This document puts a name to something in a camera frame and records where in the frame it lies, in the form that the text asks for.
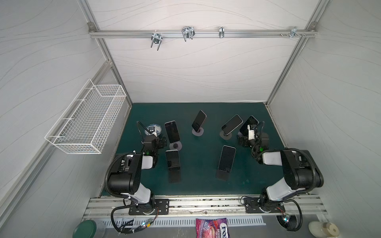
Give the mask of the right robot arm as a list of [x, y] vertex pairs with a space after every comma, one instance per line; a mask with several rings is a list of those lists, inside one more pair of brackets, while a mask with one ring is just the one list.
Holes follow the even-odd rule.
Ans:
[[287, 231], [296, 232], [303, 224], [302, 209], [295, 196], [307, 194], [324, 183], [323, 175], [308, 150], [285, 148], [270, 150], [264, 122], [247, 120], [240, 128], [240, 145], [250, 148], [251, 156], [261, 165], [280, 166], [283, 177], [263, 188], [259, 197], [242, 196], [246, 213], [279, 211], [277, 221]]

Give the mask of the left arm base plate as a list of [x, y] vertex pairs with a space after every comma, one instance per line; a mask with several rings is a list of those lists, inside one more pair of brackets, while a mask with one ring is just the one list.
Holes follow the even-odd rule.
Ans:
[[168, 215], [169, 199], [155, 199], [147, 204], [134, 205], [129, 209], [130, 216]]

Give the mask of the purple case phone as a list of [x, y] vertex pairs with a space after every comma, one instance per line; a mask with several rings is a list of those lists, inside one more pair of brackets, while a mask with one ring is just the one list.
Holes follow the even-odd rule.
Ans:
[[170, 143], [180, 141], [180, 135], [176, 121], [170, 121], [165, 123], [165, 129]]
[[192, 128], [193, 128], [194, 130], [198, 131], [199, 128], [202, 127], [202, 125], [203, 125], [203, 123], [204, 123], [205, 120], [206, 120], [206, 114], [205, 114], [204, 111], [200, 110], [200, 111], [198, 112], [198, 114], [196, 115], [196, 117], [195, 117], [195, 119], [194, 119], [194, 121], [193, 121], [193, 123], [192, 123], [192, 125], [191, 125]]

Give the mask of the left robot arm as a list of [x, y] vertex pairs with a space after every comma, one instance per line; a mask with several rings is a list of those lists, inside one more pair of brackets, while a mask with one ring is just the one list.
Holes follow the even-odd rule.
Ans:
[[[168, 199], [155, 199], [153, 192], [146, 188], [141, 181], [142, 170], [149, 170], [156, 166], [159, 149], [167, 146], [165, 137], [154, 134], [148, 135], [143, 140], [140, 153], [124, 153], [117, 155], [106, 171], [104, 187], [114, 197], [123, 199], [123, 206], [113, 208], [111, 222], [119, 234], [134, 234], [150, 227], [158, 215], [169, 213]], [[155, 215], [147, 221], [133, 228], [134, 220], [117, 225], [114, 214], [118, 210], [130, 209], [133, 215]]]

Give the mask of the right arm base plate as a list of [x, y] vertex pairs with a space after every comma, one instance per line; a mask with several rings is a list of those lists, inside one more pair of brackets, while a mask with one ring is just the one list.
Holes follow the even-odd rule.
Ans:
[[266, 200], [260, 197], [242, 196], [240, 203], [244, 206], [245, 212], [249, 214], [286, 212], [282, 202]]

